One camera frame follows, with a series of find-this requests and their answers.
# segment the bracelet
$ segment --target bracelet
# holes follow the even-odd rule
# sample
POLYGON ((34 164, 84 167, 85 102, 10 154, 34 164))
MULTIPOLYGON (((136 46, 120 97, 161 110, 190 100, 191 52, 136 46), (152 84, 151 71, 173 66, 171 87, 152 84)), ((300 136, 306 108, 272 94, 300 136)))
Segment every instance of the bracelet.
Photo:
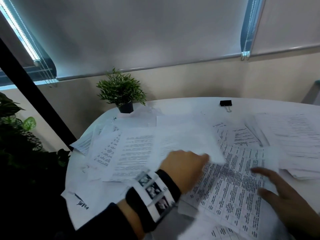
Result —
POLYGON ((144 232, 155 230, 179 200, 178 186, 163 170, 143 170, 126 194, 126 202, 138 214, 144 232))

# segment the binder clip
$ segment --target binder clip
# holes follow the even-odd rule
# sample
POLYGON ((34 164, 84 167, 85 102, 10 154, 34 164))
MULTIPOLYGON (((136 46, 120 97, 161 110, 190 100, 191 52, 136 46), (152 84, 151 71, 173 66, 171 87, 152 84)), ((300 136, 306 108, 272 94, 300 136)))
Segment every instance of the binder clip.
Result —
POLYGON ((230 106, 232 106, 231 100, 222 100, 222 101, 220 101, 220 106, 221 107, 225 107, 227 112, 232 112, 232 110, 230 109, 230 106))

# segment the stack of papers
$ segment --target stack of papers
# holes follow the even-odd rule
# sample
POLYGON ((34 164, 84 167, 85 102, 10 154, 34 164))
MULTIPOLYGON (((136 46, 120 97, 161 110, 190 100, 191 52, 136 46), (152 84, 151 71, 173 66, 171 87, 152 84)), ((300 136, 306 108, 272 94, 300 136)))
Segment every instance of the stack of papers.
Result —
POLYGON ((247 124, 255 125, 260 139, 281 149, 281 169, 297 179, 320 179, 319 117, 319 114, 259 113, 248 119, 247 124))
POLYGON ((278 218, 257 189, 276 191, 266 178, 250 172, 256 166, 278 170, 278 149, 268 146, 262 135, 257 125, 250 128, 203 114, 162 115, 144 106, 99 124, 71 145, 84 161, 82 180, 68 184, 62 194, 72 202, 68 207, 82 214, 74 226, 123 199, 145 167, 156 171, 169 152, 184 150, 207 153, 210 162, 152 238, 272 239, 278 218))

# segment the white round table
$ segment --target white round table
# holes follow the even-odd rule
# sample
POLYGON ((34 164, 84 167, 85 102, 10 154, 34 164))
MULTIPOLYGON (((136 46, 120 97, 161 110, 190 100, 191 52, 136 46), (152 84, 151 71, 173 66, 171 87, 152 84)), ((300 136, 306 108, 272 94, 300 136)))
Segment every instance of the white round table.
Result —
MULTIPOLYGON (((172 98, 146 102, 147 106, 160 109, 164 115, 182 115, 189 113, 203 113, 214 118, 227 119, 235 124, 240 123, 249 114, 255 113, 283 113, 302 114, 317 112, 320 113, 320 106, 310 104, 299 104, 292 102, 273 101, 254 98, 229 98, 229 97, 189 97, 172 98), (231 113, 220 107, 221 100, 232 100, 231 113)), ((118 108, 106 111, 98 117, 85 131, 84 134, 93 131, 94 126, 104 121, 116 117, 119 113, 118 108)), ((66 172, 66 189, 70 184, 81 183, 86 178, 80 167, 85 163, 84 156, 78 151, 72 152, 66 172)), ((280 175, 310 204, 317 212, 320 212, 320 180, 296 180, 289 173, 280 170, 280 175)), ((74 226, 82 225, 82 215, 79 208, 74 207, 70 200, 66 199, 68 211, 74 226)))

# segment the sleeve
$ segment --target sleeve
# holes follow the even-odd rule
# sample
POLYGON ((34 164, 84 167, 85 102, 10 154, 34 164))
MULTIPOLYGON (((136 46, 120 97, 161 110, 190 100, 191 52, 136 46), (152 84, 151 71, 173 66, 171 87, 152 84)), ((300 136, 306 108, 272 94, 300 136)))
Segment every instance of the sleeve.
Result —
POLYGON ((92 218, 66 239, 134 239, 134 230, 115 203, 92 218))

